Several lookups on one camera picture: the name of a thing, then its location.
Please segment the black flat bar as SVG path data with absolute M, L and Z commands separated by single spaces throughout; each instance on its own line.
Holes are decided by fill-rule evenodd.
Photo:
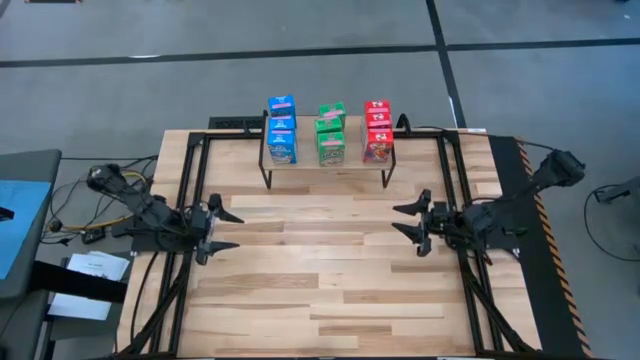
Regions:
M 127 293 L 127 284 L 35 261 L 28 289 L 110 303 L 123 303 Z

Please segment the white paper sheet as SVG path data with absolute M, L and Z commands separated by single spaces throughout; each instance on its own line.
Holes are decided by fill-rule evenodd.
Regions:
M 88 320 L 106 320 L 111 304 L 79 296 L 55 294 L 48 315 Z

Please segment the black aluminium table frame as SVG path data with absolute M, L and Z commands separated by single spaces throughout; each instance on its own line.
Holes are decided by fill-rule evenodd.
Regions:
M 423 189 L 462 199 L 462 151 L 473 195 L 500 191 L 486 138 L 399 132 L 392 180 L 379 170 L 276 170 L 239 130 L 169 130 L 154 191 L 169 203 L 219 193 L 243 224 L 214 238 L 239 244 L 194 265 L 183 301 L 180 357 L 470 355 L 474 342 L 459 260 L 441 239 L 429 256 L 391 226 Z

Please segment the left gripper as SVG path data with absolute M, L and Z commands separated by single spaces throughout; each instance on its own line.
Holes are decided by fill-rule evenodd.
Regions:
M 206 265 L 208 258 L 215 253 L 239 247 L 237 243 L 210 241 L 209 232 L 212 229 L 212 220 L 218 218 L 221 221 L 243 224 L 244 220 L 229 213 L 221 203 L 221 196 L 213 193 L 207 202 L 199 202 L 190 210 L 191 232 L 196 242 L 196 263 Z

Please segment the white paper stack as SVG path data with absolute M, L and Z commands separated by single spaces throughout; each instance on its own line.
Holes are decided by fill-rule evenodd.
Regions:
M 72 271 L 98 276 L 113 281 L 120 281 L 130 261 L 101 252 L 73 254 L 66 268 Z

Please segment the grey metal stand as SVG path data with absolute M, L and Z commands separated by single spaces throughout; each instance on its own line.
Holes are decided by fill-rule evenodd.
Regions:
M 640 196 L 640 176 L 633 177 L 620 184 L 603 185 L 595 191 L 598 203 L 610 204 L 612 201 L 632 195 Z

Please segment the black perforated panel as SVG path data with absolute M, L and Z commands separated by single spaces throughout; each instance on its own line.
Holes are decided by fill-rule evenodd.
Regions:
M 210 117 L 209 129 L 261 129 L 264 118 L 262 116 L 229 116 Z

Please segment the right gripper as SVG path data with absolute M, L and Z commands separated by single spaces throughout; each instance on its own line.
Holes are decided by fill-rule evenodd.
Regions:
M 448 209 L 447 203 L 432 203 L 431 200 L 431 191 L 424 189 L 415 202 L 393 207 L 394 211 L 411 216 L 416 214 L 420 216 L 418 225 L 392 223 L 396 230 L 417 245 L 418 257 L 426 257 L 431 252 L 431 235 L 446 236 L 451 232 L 453 224 L 454 213 Z

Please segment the blue desk mat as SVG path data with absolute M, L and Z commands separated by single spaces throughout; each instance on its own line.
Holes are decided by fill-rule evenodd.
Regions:
M 49 193 L 49 182 L 0 180 L 0 207 L 14 212 L 0 221 L 0 279 L 4 280 Z

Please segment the grey side table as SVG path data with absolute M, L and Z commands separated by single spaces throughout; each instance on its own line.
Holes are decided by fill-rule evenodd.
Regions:
M 23 180 L 48 184 L 38 212 L 34 215 L 11 269 L 5 279 L 0 279 L 0 301 L 17 298 L 27 292 L 61 155 L 61 151 L 57 149 L 0 155 L 0 180 Z

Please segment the wooden shelf with black legs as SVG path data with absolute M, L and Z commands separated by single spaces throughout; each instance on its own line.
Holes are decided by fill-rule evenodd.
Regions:
M 265 184 L 271 185 L 272 172 L 274 170 L 317 170 L 317 169 L 346 169 L 346 170 L 379 170 L 382 174 L 382 182 L 387 185 L 395 168 L 395 150 L 386 163 L 365 163 L 362 158 L 363 144 L 362 134 L 366 127 L 365 115 L 349 116 L 346 114 L 342 120 L 343 133 L 345 137 L 345 158 L 340 165 L 321 166 L 319 164 L 317 149 L 317 133 L 314 129 L 314 122 L 321 116 L 296 115 L 296 140 L 297 140 L 297 162 L 295 164 L 275 164 L 269 153 L 267 139 L 269 134 L 269 118 L 265 121 L 263 139 L 261 140 L 259 167 L 262 171 Z

